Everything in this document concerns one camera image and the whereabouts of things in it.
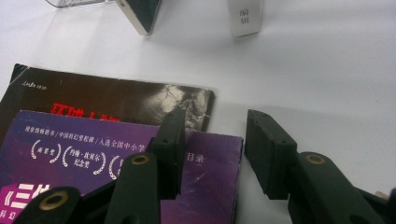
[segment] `black mechanical part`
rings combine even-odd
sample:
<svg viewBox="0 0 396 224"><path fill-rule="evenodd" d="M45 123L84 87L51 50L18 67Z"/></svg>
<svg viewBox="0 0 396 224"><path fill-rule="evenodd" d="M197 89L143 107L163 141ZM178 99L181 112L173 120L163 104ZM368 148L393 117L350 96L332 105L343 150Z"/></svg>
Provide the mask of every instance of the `black mechanical part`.
<svg viewBox="0 0 396 224"><path fill-rule="evenodd" d="M124 160L105 224L160 223L157 171L157 157L152 153Z"/></svg>
<svg viewBox="0 0 396 224"><path fill-rule="evenodd" d="M117 181L113 180L81 198L79 207L79 212L82 214L81 223L97 224L104 222L116 183Z"/></svg>
<svg viewBox="0 0 396 224"><path fill-rule="evenodd" d="M75 188L47 190L35 197L17 217L16 224L79 223L77 205L80 193Z"/></svg>
<svg viewBox="0 0 396 224"><path fill-rule="evenodd" d="M269 115L249 110L245 153L270 199L287 200L294 224L396 223L395 189L386 202L356 189L327 157L297 152Z"/></svg>
<svg viewBox="0 0 396 224"><path fill-rule="evenodd" d="M295 163L297 143L268 114L247 112L245 154L269 199L286 200L287 165Z"/></svg>
<svg viewBox="0 0 396 224"><path fill-rule="evenodd" d="M162 200L174 200L181 190L185 154L185 111L176 109L166 115L148 152L158 158L159 190Z"/></svg>

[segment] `brass insert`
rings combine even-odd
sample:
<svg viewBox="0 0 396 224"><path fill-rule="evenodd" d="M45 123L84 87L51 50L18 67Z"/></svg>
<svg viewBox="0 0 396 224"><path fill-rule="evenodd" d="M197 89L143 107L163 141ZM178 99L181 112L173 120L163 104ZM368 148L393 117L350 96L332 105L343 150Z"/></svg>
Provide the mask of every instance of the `brass insert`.
<svg viewBox="0 0 396 224"><path fill-rule="evenodd" d="M145 155L135 156L132 158L132 164L141 165L149 161L149 157Z"/></svg>
<svg viewBox="0 0 396 224"><path fill-rule="evenodd" d="M324 164L326 162L322 157L320 157L318 155L307 155L306 159L309 162L314 163L316 165L321 165L321 164Z"/></svg>
<svg viewBox="0 0 396 224"><path fill-rule="evenodd" d="M67 202L68 198L69 196L66 191L57 191L41 201L39 207L41 210L49 211Z"/></svg>

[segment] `dark book cover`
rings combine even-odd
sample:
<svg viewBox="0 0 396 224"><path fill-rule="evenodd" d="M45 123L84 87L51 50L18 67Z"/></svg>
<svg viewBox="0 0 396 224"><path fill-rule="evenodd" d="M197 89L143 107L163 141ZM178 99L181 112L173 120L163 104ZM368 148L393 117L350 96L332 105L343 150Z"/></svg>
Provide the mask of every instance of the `dark book cover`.
<svg viewBox="0 0 396 224"><path fill-rule="evenodd" d="M0 150L0 223L38 193L82 194L118 177L123 159L144 151L158 126L20 112ZM232 224L243 139L186 131L181 194L161 201L162 224Z"/></svg>
<svg viewBox="0 0 396 224"><path fill-rule="evenodd" d="M201 88L85 76L16 64L0 102L0 145L20 110L160 125L175 107L186 128L205 131L214 93Z"/></svg>

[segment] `white table surface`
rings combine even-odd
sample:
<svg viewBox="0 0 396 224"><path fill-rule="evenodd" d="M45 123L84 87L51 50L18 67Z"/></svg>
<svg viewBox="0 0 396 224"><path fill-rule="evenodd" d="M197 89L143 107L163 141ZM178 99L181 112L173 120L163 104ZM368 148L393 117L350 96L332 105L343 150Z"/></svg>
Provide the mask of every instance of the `white table surface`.
<svg viewBox="0 0 396 224"><path fill-rule="evenodd" d="M3 0L0 96L15 63L210 89L210 133L245 137L248 109L260 110L356 187L396 187L396 1L264 0L262 30L235 38L226 0L163 0L149 36L115 3ZM245 156L236 223L291 223L287 202L262 194Z"/></svg>

